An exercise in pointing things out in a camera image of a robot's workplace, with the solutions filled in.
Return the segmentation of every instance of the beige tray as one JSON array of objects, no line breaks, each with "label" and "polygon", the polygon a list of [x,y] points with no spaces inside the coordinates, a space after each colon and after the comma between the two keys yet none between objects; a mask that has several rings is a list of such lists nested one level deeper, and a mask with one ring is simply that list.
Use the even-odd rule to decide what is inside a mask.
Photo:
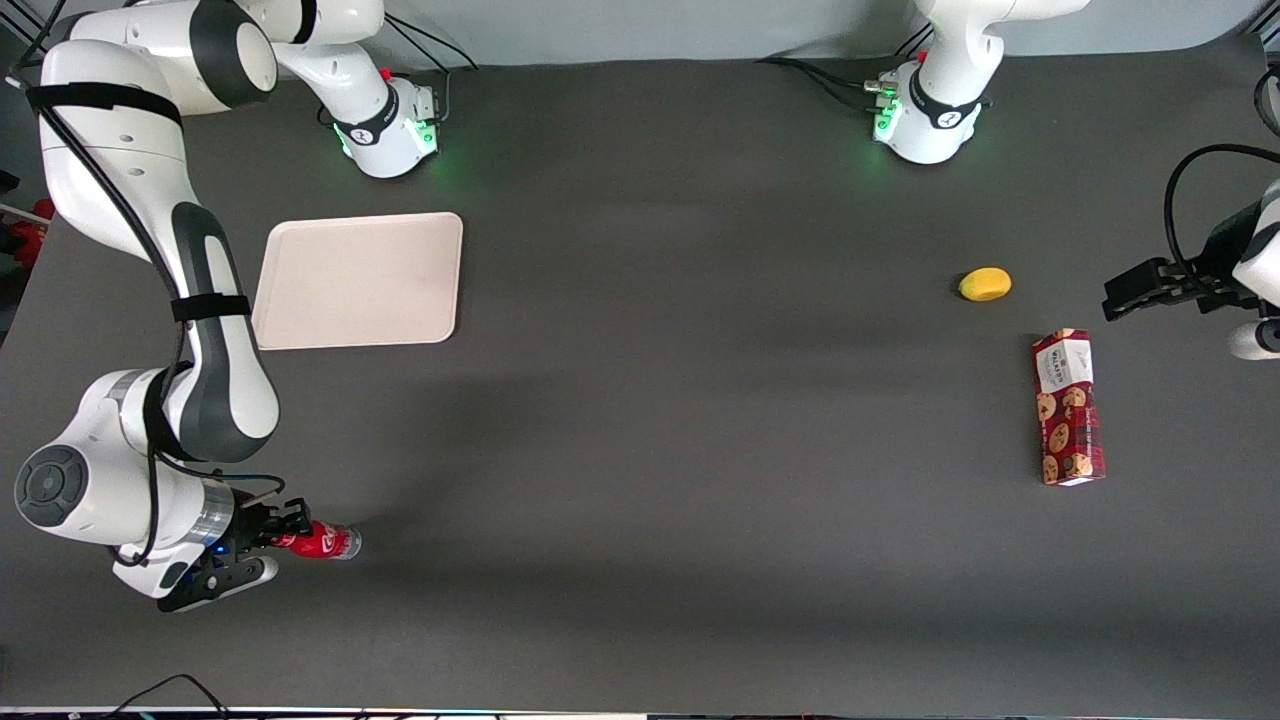
[{"label": "beige tray", "polygon": [[253,301],[257,345],[442,342],[453,334],[461,261],[453,213],[280,223]]}]

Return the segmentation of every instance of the green led light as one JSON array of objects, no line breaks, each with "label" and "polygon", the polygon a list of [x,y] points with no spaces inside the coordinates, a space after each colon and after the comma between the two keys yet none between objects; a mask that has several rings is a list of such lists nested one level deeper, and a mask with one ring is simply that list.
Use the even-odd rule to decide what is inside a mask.
[{"label": "green led light", "polygon": [[890,137],[893,136],[893,128],[897,127],[897,119],[901,115],[902,102],[893,99],[887,108],[881,110],[881,118],[876,120],[876,129],[872,131],[872,137],[879,142],[888,142]]},{"label": "green led light", "polygon": [[347,138],[342,136],[342,131],[338,129],[338,123],[333,124],[333,132],[338,136],[338,142],[342,143],[342,154],[351,158],[351,147],[347,147]]}]

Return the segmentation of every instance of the red box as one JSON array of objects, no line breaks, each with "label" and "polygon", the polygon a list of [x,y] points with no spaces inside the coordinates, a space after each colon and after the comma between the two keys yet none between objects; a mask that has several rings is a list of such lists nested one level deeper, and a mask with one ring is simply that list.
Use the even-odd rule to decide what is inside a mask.
[{"label": "red box", "polygon": [[1032,356],[1044,484],[1070,487],[1105,478],[1089,333],[1062,328],[1033,345]]}]

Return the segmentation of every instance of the black strap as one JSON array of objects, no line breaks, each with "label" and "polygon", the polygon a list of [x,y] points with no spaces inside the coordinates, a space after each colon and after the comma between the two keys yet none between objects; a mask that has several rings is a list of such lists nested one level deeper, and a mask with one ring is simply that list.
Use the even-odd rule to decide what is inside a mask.
[{"label": "black strap", "polygon": [[221,318],[224,315],[248,315],[250,313],[247,297],[243,295],[223,295],[220,292],[180,297],[170,302],[169,307],[173,309],[173,319],[178,323]]},{"label": "black strap", "polygon": [[938,129],[951,129],[960,127],[960,123],[969,117],[969,113],[982,104],[982,97],[965,102],[964,105],[947,105],[946,102],[938,102],[937,100],[929,97],[924,92],[924,87],[920,86],[920,70],[916,69],[911,73],[911,82],[908,85],[909,95],[911,96],[911,102],[920,109],[929,118],[929,123]]},{"label": "black strap", "polygon": [[[174,377],[189,370],[192,364],[187,360],[178,363],[174,368]],[[169,419],[164,415],[164,406],[160,398],[160,388],[164,387],[164,377],[169,370],[160,370],[147,384],[147,392],[142,396],[142,427],[147,432],[147,442],[156,450],[177,460],[198,460],[182,448],[178,437],[169,427]]]},{"label": "black strap", "polygon": [[300,45],[311,40],[311,31],[316,28],[316,0],[298,0],[302,10],[302,22],[298,23],[298,33],[293,36],[293,45]]},{"label": "black strap", "polygon": [[140,87],[110,82],[72,82],[67,85],[40,85],[27,90],[27,102],[32,109],[77,105],[114,110],[116,106],[146,110],[169,118],[182,127],[182,114],[169,99]]}]

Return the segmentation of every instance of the gray wall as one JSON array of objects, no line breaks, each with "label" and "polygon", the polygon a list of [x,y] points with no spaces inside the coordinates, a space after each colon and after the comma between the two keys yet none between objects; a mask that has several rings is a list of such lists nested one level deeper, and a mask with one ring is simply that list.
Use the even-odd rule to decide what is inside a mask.
[{"label": "gray wall", "polygon": [[[28,0],[47,12],[52,0]],[[1093,0],[1075,15],[1011,23],[1014,55],[1140,53],[1190,47],[1249,19],[1265,0]],[[118,6],[72,0],[68,12]],[[481,64],[530,65],[646,59],[739,59],[892,53],[919,24],[909,0],[387,0],[433,23]],[[389,28],[367,46],[399,68],[426,68]]]}]

